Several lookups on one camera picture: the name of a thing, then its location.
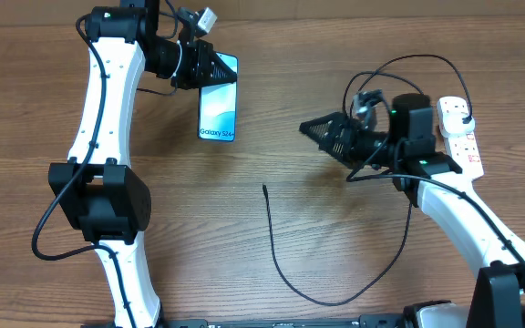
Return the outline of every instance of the white power outlet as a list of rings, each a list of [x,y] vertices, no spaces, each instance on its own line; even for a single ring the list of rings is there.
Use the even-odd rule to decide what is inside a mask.
[[[478,143],[473,133],[473,123],[463,124],[468,115],[467,102],[459,97],[443,97],[437,102],[437,113],[445,149],[463,169],[463,174],[471,179],[483,176],[483,165],[479,155]]]

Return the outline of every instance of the wall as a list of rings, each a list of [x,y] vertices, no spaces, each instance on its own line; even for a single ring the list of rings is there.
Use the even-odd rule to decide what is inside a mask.
[[[224,20],[422,15],[525,15],[525,0],[172,0],[211,7]],[[118,0],[0,0],[0,26],[73,24],[95,5]]]

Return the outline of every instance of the wooden table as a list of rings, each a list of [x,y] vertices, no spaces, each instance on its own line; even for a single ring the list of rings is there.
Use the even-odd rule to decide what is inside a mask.
[[[208,39],[240,59],[236,142],[197,139],[195,90],[139,94],[131,131],[133,169],[153,200],[149,270],[169,318],[356,317],[436,299],[469,302],[475,282],[468,266],[419,210],[393,269],[346,306],[305,301],[273,267],[262,183],[271,194],[278,260],[303,292],[343,300],[396,253],[405,195],[389,181],[346,184],[347,170],[298,132],[301,122],[339,110],[355,72],[395,56],[440,54],[461,70],[486,170],[476,190],[525,240],[525,16],[227,22]],[[433,101],[463,95],[451,69],[434,59],[388,71],[415,81]],[[44,262],[30,251],[53,196],[47,168],[66,160],[87,79],[88,53],[74,27],[0,28],[0,327],[112,318],[96,254]],[[151,75],[141,85],[170,88]],[[410,91],[382,77],[369,86],[388,98]],[[57,210],[41,248],[53,254],[84,244]]]

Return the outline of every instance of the smartphone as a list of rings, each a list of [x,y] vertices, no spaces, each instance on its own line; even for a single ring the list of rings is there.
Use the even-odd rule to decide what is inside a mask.
[[[238,74],[238,58],[217,53]],[[236,129],[237,82],[200,89],[198,137],[232,142]]]

